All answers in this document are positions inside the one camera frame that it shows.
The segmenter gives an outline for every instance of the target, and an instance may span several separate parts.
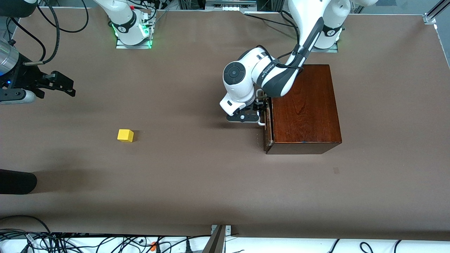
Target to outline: wooden drawer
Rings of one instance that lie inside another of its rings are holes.
[[[342,143],[329,65],[304,65],[291,90],[269,99],[267,154],[323,154]]]

